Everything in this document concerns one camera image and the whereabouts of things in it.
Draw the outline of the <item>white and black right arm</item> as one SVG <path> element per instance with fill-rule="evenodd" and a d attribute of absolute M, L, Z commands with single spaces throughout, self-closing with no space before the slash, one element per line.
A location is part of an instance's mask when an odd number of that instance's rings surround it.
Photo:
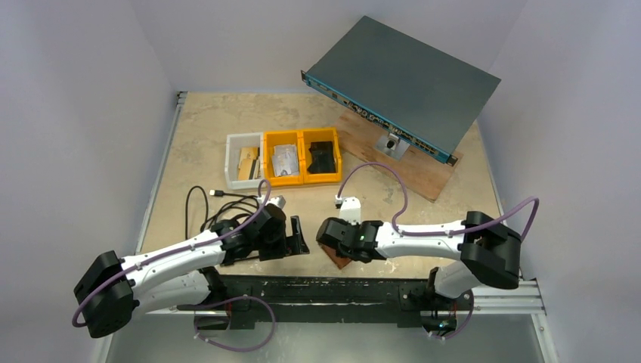
<path fill-rule="evenodd" d="M 426 302 L 436 308 L 479 285 L 519 287 L 522 236 L 477 211 L 440 225 L 350 223 L 330 217 L 320 225 L 316 240 L 339 257 L 363 263 L 404 256 L 449 259 L 450 265 L 432 271 L 424 288 Z"/>

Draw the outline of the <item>brown leather card holder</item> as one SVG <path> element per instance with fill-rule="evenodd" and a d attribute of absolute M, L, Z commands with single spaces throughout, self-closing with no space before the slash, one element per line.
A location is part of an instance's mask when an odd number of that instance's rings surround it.
<path fill-rule="evenodd" d="M 325 246 L 323 244 L 320 244 L 319 247 L 326 253 L 328 258 L 333 262 L 333 264 L 339 269 L 342 270 L 344 269 L 347 265 L 349 265 L 352 262 L 352 259 L 344 256 L 340 256 L 338 254 L 338 251 Z"/>

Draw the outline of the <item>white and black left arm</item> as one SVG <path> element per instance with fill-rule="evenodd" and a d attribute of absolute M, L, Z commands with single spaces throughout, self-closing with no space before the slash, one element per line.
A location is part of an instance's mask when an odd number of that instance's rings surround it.
<path fill-rule="evenodd" d="M 257 253 L 260 261 L 305 255 L 298 216 L 286 217 L 273 203 L 212 224 L 183 242 L 135 256 L 100 254 L 73 289 L 78 307 L 72 325 L 91 337 L 110 335 L 135 316 L 171 306 L 217 309 L 229 305 L 228 287 L 217 271 Z"/>

